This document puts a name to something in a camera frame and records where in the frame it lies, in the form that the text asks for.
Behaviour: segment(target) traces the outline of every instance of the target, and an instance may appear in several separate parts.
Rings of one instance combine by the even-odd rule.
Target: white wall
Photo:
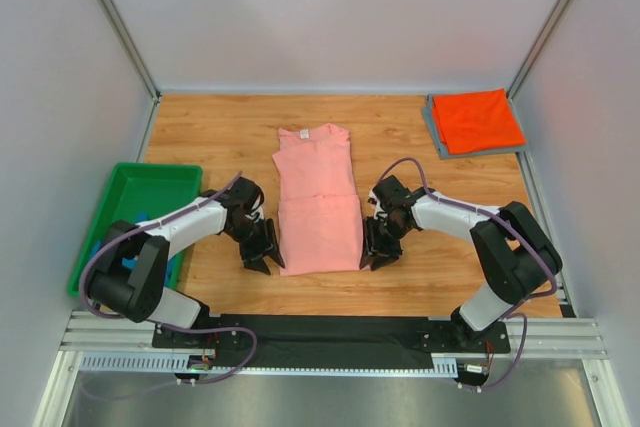
[[[575,0],[516,100],[566,261],[640,425],[640,3]]]
[[[115,0],[164,90],[507,87],[556,0]]]
[[[66,284],[150,99],[96,0],[0,0],[0,423],[30,425],[72,302]]]

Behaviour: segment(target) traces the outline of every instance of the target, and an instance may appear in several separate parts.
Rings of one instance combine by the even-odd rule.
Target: folded orange towel
[[[452,155],[527,143],[504,89],[433,97],[433,120]]]

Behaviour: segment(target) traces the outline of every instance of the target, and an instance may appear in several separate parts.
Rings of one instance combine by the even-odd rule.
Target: folded pink shirt
[[[349,131],[333,124],[279,129],[281,275],[359,270],[362,214]]]

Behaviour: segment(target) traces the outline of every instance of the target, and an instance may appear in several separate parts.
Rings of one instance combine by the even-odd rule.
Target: green plastic tray
[[[134,222],[140,212],[150,219],[168,214],[196,198],[201,180],[202,169],[197,165],[117,164],[71,275],[69,295],[78,296],[78,283],[91,249],[103,239],[113,222],[121,219]],[[184,252],[176,255],[168,285],[171,289],[178,284],[183,258]]]

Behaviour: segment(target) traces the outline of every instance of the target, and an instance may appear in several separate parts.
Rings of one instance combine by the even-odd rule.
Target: wooden table
[[[369,190],[405,156],[418,158],[430,185],[448,196],[485,205],[528,202],[514,155],[440,160],[421,117],[424,103],[423,96],[167,95],[146,161],[200,165],[203,189],[220,188],[242,170],[262,187],[265,214],[277,222],[279,176],[271,159],[278,150],[277,129],[333,122],[351,131],[354,176],[367,215]],[[409,188],[419,186],[413,165],[394,173]],[[443,316],[484,282],[471,244],[413,231],[402,246],[402,258],[376,272],[281,277],[273,263],[271,276],[243,269],[237,244],[212,236],[185,257],[179,290],[221,313]],[[555,296],[531,301],[523,310],[561,316]]]

